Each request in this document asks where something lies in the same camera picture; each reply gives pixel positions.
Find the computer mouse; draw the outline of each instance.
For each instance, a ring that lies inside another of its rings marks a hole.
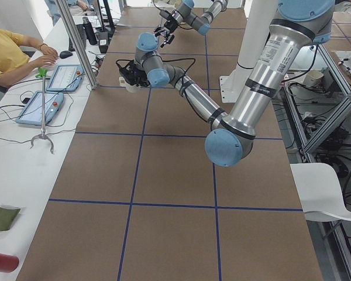
[[[62,51],[59,56],[61,59],[66,59],[67,57],[70,57],[72,55],[73,53],[70,51]]]

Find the tablet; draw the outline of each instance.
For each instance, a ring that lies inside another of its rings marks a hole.
[[[64,101],[62,92],[46,92],[46,124],[49,123]],[[16,118],[19,124],[42,124],[42,91],[36,91]]]
[[[73,92],[82,80],[83,68],[80,64],[58,65],[47,85],[47,92]]]

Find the black bottle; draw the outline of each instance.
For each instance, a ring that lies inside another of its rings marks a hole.
[[[86,32],[86,37],[91,45],[96,45],[98,42],[96,41],[96,36],[94,29],[92,28],[91,22],[88,20],[88,17],[84,16],[83,20],[83,27]]]

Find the human hand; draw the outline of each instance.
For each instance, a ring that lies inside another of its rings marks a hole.
[[[48,45],[42,45],[40,47],[40,51],[43,54],[45,54],[46,56],[53,57],[55,60],[57,60],[57,58],[59,57],[59,54],[57,53],[57,51],[54,48],[52,48],[52,47],[50,47]]]
[[[88,5],[83,0],[78,0],[77,5],[81,7],[83,11],[87,11]]]
[[[53,56],[41,56],[36,60],[30,62],[34,68],[42,66],[52,66],[56,63],[56,59]]]

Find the red cylinder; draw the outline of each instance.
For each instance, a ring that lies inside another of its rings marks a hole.
[[[19,259],[16,256],[0,253],[0,272],[12,272],[18,267],[18,263]]]

